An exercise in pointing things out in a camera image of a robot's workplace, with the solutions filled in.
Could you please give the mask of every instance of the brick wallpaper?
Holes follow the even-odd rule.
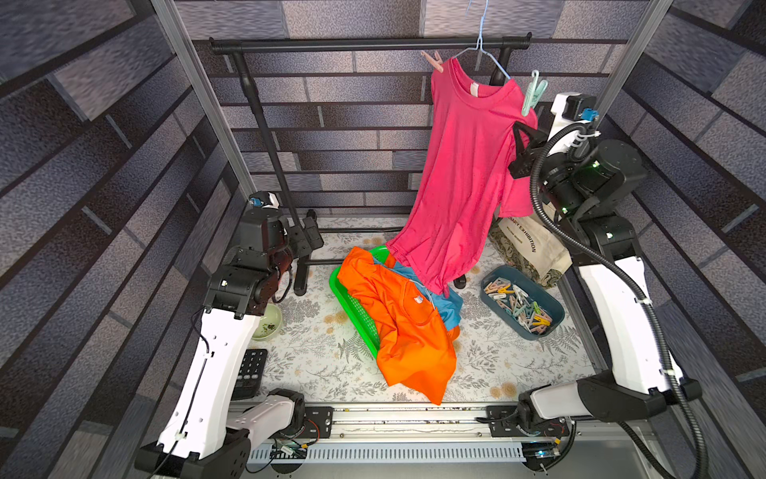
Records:
[[[145,477],[245,198],[148,0],[42,4],[0,7],[0,477]]]
[[[492,0],[485,35],[525,35],[508,70],[522,88],[532,70],[549,82],[543,102],[561,91],[599,94],[647,6],[644,0]],[[481,5],[464,0],[246,0],[176,2],[258,188],[278,189],[231,60],[210,52],[208,38],[412,38],[474,36]],[[458,51],[441,51],[449,57]],[[431,66],[418,51],[246,54],[299,208],[352,212],[411,206],[430,138]],[[494,64],[460,57],[477,81]],[[373,171],[362,181],[360,172]],[[337,196],[326,192],[387,195]],[[342,201],[336,204],[332,199]]]
[[[601,127],[650,169],[619,212],[640,232],[672,351],[702,383],[710,477],[766,476],[762,5],[676,0]],[[674,457],[690,454],[678,411],[653,424]]]

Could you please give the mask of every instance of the clothes drying rack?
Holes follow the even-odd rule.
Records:
[[[532,33],[525,37],[502,37],[484,38],[484,48],[498,48],[500,50],[497,61],[507,70],[508,60],[514,50],[526,50],[532,41]],[[307,51],[370,51],[370,50],[437,50],[437,49],[462,49],[476,45],[475,38],[370,38],[370,39],[342,39],[342,40],[215,40],[210,39],[211,49],[214,54],[230,55],[234,68],[240,78],[242,93],[247,98],[250,110],[255,116],[256,123],[263,137],[266,151],[274,167],[274,174],[280,184],[280,198],[290,210],[293,223],[303,226],[298,217],[290,188],[287,186],[282,165],[277,156],[277,146],[274,144],[271,130],[264,116],[264,108],[260,102],[258,88],[247,66],[244,54],[246,53],[278,53],[278,52],[307,52]],[[489,84],[502,86],[505,76],[496,67],[490,77]],[[306,212],[306,216],[316,219],[316,212],[312,209]],[[401,231],[401,228],[320,228],[319,233],[388,233]],[[309,267],[321,264],[342,264],[345,258],[311,259],[311,255],[298,259],[298,267],[295,274],[294,291],[297,296],[306,294],[306,284],[309,279]],[[465,275],[454,280],[455,287],[463,289],[466,286]]]

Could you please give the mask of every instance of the orange t-shirt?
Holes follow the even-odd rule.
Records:
[[[396,260],[389,256],[389,261]],[[441,404],[457,358],[439,311],[407,278],[375,264],[372,254],[353,248],[343,261],[338,279],[375,321],[381,345],[380,368],[388,385],[401,382]]]

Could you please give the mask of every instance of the floral tablecloth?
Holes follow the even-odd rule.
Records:
[[[401,226],[405,221],[320,218],[319,226]],[[324,234],[325,246],[312,258],[343,258],[354,246],[373,248],[395,235]],[[511,401],[527,389],[594,372],[568,313],[550,336],[528,341],[481,302],[482,277],[501,264],[488,240],[479,263],[466,275],[466,288],[456,290],[464,303],[461,333],[454,343],[457,370],[447,386],[445,402]],[[250,348],[269,350],[259,397],[286,388],[302,392],[308,402],[428,402],[424,395],[401,384],[386,385],[369,349],[329,288],[335,268],[312,266],[306,295],[297,297],[291,292],[280,304],[283,329],[269,341],[250,342]],[[564,304],[558,288],[548,292]]]

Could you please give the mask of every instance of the electrical wire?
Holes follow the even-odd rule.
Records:
[[[319,426],[318,426],[318,425],[316,425],[316,423],[315,423],[314,421],[312,421],[311,419],[308,419],[308,418],[306,418],[306,420],[307,420],[308,422],[310,422],[311,424],[313,424],[313,425],[314,425],[314,427],[316,428],[316,439],[314,439],[314,440],[313,440],[313,441],[311,441],[311,442],[307,442],[307,443],[306,443],[306,445],[307,445],[307,446],[310,446],[310,445],[314,445],[314,444],[316,444],[316,443],[319,441],[319,437],[320,437],[320,433],[319,433]]]
[[[565,457],[567,457],[567,454],[569,454],[569,451],[572,449],[572,445],[575,444],[575,437],[577,436],[577,422],[572,421],[572,426],[569,428],[569,439],[567,439],[567,445],[564,446],[564,449],[561,450],[561,454],[556,456],[553,461],[550,462],[547,466],[543,463],[540,464],[540,469],[535,471],[532,470],[532,472],[546,472],[548,469],[554,467],[559,462],[563,461]]]
[[[298,441],[296,441],[295,439],[291,438],[291,437],[290,437],[290,436],[288,436],[287,434],[282,434],[282,433],[280,433],[280,436],[284,437],[285,439],[290,439],[290,440],[291,440],[292,442],[294,442],[294,443],[295,443],[295,445],[296,445],[296,446],[298,446],[299,448],[302,448],[302,447],[303,447],[303,445],[302,445],[302,444],[300,444]]]
[[[191,327],[194,328],[194,330],[199,334],[199,337],[205,342],[205,352],[207,354],[210,354],[210,343],[208,340],[202,336],[202,332],[197,329],[197,325],[195,324],[195,316],[199,314],[201,311],[203,311],[205,308],[202,307],[199,310],[195,311],[194,314],[192,314],[189,319],[191,321]],[[186,427],[186,422],[189,419],[189,414],[192,412],[192,404],[194,404],[194,397],[197,395],[197,388],[199,387],[199,382],[202,380],[202,373],[205,371],[205,365],[208,363],[208,358],[205,358],[204,361],[202,361],[202,367],[199,370],[199,376],[197,376],[197,383],[194,386],[194,390],[191,392],[191,399],[189,399],[189,407],[186,409],[186,415],[184,416],[184,421],[181,423],[181,429],[178,431],[179,434],[183,434],[184,427]],[[155,468],[155,470],[149,475],[147,479],[152,479],[155,474],[159,472],[160,469],[162,469],[163,466],[165,466],[165,463],[170,459],[170,456],[173,454],[173,451],[175,450],[175,446],[178,445],[178,439],[175,440],[173,443],[173,446],[170,448],[170,451],[168,451],[168,454],[162,459],[162,462],[159,463],[159,466]]]
[[[277,447],[277,440],[274,439],[274,451],[273,452],[269,451],[269,461],[266,463],[266,465],[263,466],[261,469],[258,469],[257,471],[251,471],[250,469],[247,468],[247,462],[246,462],[244,464],[244,470],[249,472],[250,474],[258,474],[263,469],[266,469],[266,468],[268,468],[271,465],[271,463],[273,462],[274,458],[277,456],[277,451],[279,451],[279,448]]]
[[[290,279],[287,281],[287,289],[284,293],[282,293],[282,297],[277,301],[277,293],[274,293],[274,295],[271,297],[271,300],[274,302],[274,304],[279,304],[282,301],[285,301],[285,297],[290,292],[290,287],[293,286],[293,265],[291,264],[290,267],[287,268],[287,273],[290,275]]]
[[[692,412],[692,409],[689,407],[689,402],[686,400],[686,397],[684,396],[683,391],[681,390],[681,385],[678,383],[675,373],[673,372],[673,361],[671,360],[670,351],[668,349],[667,341],[665,339],[665,333],[663,332],[663,329],[660,326],[660,321],[657,319],[657,315],[654,311],[654,307],[652,306],[651,303],[646,302],[646,299],[647,299],[646,294],[643,292],[641,287],[636,283],[636,281],[634,281],[633,278],[630,277],[628,273],[623,271],[614,262],[609,261],[608,259],[606,259],[604,256],[602,256],[601,254],[599,254],[592,248],[589,248],[588,246],[568,236],[553,221],[551,221],[551,219],[548,217],[547,214],[545,214],[545,211],[542,208],[542,203],[540,201],[540,188],[538,185],[540,180],[540,172],[542,171],[542,164],[545,161],[545,158],[550,153],[551,149],[553,149],[553,146],[555,146],[555,144],[558,143],[562,138],[564,138],[569,133],[572,133],[574,131],[580,131],[582,133],[586,133],[588,131],[588,128],[584,123],[573,123],[571,125],[564,127],[558,133],[556,133],[542,147],[542,149],[537,155],[537,158],[535,158],[535,162],[532,165],[532,172],[529,174],[530,176],[529,193],[532,197],[532,208],[535,210],[535,213],[540,218],[543,225],[545,225],[545,227],[549,231],[553,232],[556,236],[561,238],[564,243],[569,244],[570,246],[577,248],[580,251],[583,251],[585,254],[595,259],[598,263],[604,265],[609,271],[611,271],[617,277],[619,277],[630,288],[630,290],[638,299],[638,302],[641,304],[641,307],[643,308],[644,314],[646,314],[647,319],[649,320],[649,325],[651,326],[652,333],[654,335],[654,340],[656,342],[657,352],[660,355],[660,364],[663,368],[663,374],[665,375],[668,385],[670,387],[670,390],[673,393],[673,398],[676,400],[679,407],[681,408],[681,412],[683,413],[684,419],[689,424],[689,430],[692,432],[692,439],[693,439],[694,448],[696,451],[696,465],[695,465],[695,470],[694,470],[694,473],[692,474],[692,477],[694,478],[705,477],[708,470],[708,452],[707,452],[707,447],[705,445],[705,439],[702,436],[702,430],[700,429],[699,424],[697,423],[697,419],[694,417],[694,413]],[[637,435],[630,436],[630,438],[633,440],[633,442],[636,443],[636,446],[639,448],[639,450],[642,451],[642,453],[644,453],[644,456],[646,456],[648,460],[651,453],[646,448],[646,445],[643,444],[643,442],[640,440],[640,438],[638,438]]]
[[[514,411],[514,412],[510,413],[509,415],[504,416],[502,418],[497,418],[497,419],[495,419],[495,418],[474,418],[474,419],[476,420],[476,422],[480,422],[481,424],[492,424],[493,422],[498,422],[498,421],[508,421],[509,419],[515,418],[517,415],[519,415],[519,412],[518,411]]]

